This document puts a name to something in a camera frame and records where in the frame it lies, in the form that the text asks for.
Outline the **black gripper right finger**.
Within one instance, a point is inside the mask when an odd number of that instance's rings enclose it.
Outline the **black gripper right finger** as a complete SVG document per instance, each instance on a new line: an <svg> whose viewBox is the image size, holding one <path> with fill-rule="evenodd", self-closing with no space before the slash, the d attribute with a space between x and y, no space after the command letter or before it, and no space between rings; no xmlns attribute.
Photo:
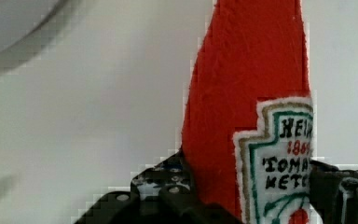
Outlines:
<svg viewBox="0 0 358 224"><path fill-rule="evenodd" d="M358 224L358 170L311 161L310 204L323 224Z"/></svg>

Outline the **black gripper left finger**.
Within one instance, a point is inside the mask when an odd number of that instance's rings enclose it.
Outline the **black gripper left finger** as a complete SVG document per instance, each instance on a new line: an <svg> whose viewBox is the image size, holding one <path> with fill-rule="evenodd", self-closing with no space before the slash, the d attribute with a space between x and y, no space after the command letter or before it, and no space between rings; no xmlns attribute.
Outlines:
<svg viewBox="0 0 358 224"><path fill-rule="evenodd" d="M182 151L147 168L128 191L102 196L75 224L242 224L218 203L203 203Z"/></svg>

